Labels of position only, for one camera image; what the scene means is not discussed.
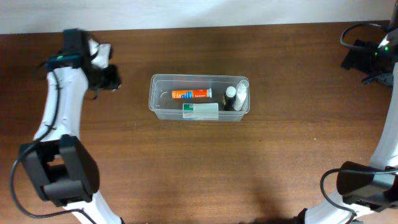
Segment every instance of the robotic arm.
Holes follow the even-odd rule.
[[[66,210],[60,213],[72,212],[84,224],[122,224],[100,193],[98,167],[79,135],[86,90],[115,90],[121,84],[116,67],[108,65],[111,45],[99,44],[78,29],[65,30],[63,36],[63,51],[45,66],[50,72],[43,120],[34,142],[21,146],[19,160],[39,197]],[[51,166],[49,162],[58,157],[64,163]],[[53,216],[21,209],[11,176],[12,196],[22,212],[33,218]]]

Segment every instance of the white wall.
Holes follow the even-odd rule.
[[[390,19],[395,0],[0,0],[0,33]]]

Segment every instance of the brown wooden surface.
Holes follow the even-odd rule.
[[[112,43],[123,79],[119,91],[86,100],[81,113],[81,140],[112,210],[126,223],[238,223],[292,217],[321,202],[325,171],[368,164],[391,99],[390,88],[362,86],[363,74],[340,68],[348,50],[339,38],[351,24],[93,32]],[[382,38],[369,28],[347,41],[355,35]],[[72,215],[27,218],[8,188],[47,95],[47,82],[30,73],[61,46],[61,34],[0,35],[0,223],[78,223]],[[239,123],[159,120],[148,109],[156,73],[246,76],[251,110]],[[28,210],[59,210],[38,199],[21,168],[16,179]],[[335,177],[326,186],[331,192]],[[362,220],[396,218],[386,211]]]

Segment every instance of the wood grain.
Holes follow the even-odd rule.
[[[238,223],[292,217],[321,202],[326,170],[368,164],[391,99],[390,88],[363,86],[363,74],[340,68],[348,50],[338,40],[351,24],[93,32],[112,43],[123,79],[119,91],[86,100],[81,114],[81,140],[112,210],[126,223]],[[360,29],[347,41],[356,36],[382,38]],[[8,189],[17,149],[44,110],[47,83],[31,71],[61,46],[61,34],[0,35],[1,223],[78,223],[72,215],[27,218]],[[246,76],[251,110],[239,123],[159,120],[148,109],[156,73]],[[38,199],[21,168],[17,180],[28,210],[59,210]],[[395,223],[397,214],[362,220]]]

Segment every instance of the white bottle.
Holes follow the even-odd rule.
[[[239,84],[236,86],[236,99],[233,106],[234,110],[240,111],[242,109],[244,101],[246,100],[246,97],[248,95],[248,88],[249,82],[246,80],[240,81]]]

